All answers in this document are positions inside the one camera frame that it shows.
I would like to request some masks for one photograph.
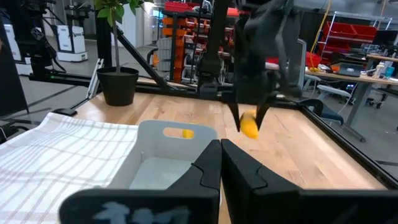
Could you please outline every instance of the wooden table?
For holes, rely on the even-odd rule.
[[[381,55],[368,54],[366,57],[371,60],[386,60],[389,62],[398,62],[398,58],[385,57],[385,56],[381,56]]]
[[[307,75],[313,75],[316,77],[323,78],[333,78],[337,80],[344,80],[348,82],[357,82],[356,90],[354,96],[356,98],[353,109],[349,113],[348,119],[345,121],[345,127],[347,130],[351,131],[355,136],[357,136],[362,142],[366,141],[366,138],[360,134],[357,130],[355,130],[354,126],[358,119],[358,114],[360,114],[361,110],[365,107],[366,100],[372,89],[373,83],[383,84],[383,85],[398,85],[398,82],[384,80],[381,78],[372,78],[366,75],[361,75],[360,77],[349,77],[346,75],[339,75],[334,73],[325,73],[325,72],[305,72]]]
[[[349,82],[358,82],[358,83],[378,83],[378,84],[383,84],[383,85],[398,85],[398,82],[390,81],[390,80],[385,80],[382,78],[372,78],[367,75],[361,75],[359,78],[356,77],[349,77],[346,75],[339,75],[335,73],[326,73],[326,72],[310,72],[307,71],[305,72],[307,75],[313,75],[316,77],[323,77],[323,78],[334,78],[338,80],[345,80]]]
[[[254,108],[240,105],[241,111]],[[202,124],[214,128],[277,174],[305,189],[384,189],[371,174],[345,153],[301,112],[271,108],[261,126],[259,140],[236,131],[226,105],[217,101],[136,93],[134,103],[112,107],[100,94],[77,109],[75,118],[118,124],[139,124],[161,119]],[[219,223],[230,223],[226,200]]]

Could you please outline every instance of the computer monitor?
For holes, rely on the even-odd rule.
[[[398,35],[398,30],[379,30],[373,39],[374,45],[393,45]]]

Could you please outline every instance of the yellow object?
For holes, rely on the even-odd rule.
[[[187,129],[182,130],[183,138],[192,139],[194,137],[194,135],[195,135],[195,133],[192,130],[187,130]]]
[[[310,68],[311,72],[321,72],[319,68]]]
[[[242,114],[241,131],[247,137],[257,139],[259,137],[259,129],[256,124],[256,110],[249,110]]]

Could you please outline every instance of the white plastic bin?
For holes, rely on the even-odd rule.
[[[160,49],[171,49],[172,48],[172,38],[166,37],[157,40],[156,42],[157,48]]]
[[[157,65],[156,68],[158,71],[170,71],[170,61],[160,61]]]
[[[168,137],[165,128],[189,129],[192,139]],[[165,190],[191,167],[209,143],[214,129],[195,124],[147,120],[138,127],[137,142],[109,189]]]
[[[160,49],[157,51],[159,60],[170,60],[172,58],[172,51],[169,49]]]

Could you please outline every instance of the white towel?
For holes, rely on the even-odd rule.
[[[111,182],[137,130],[49,113],[0,145],[0,223],[58,223],[65,198]]]

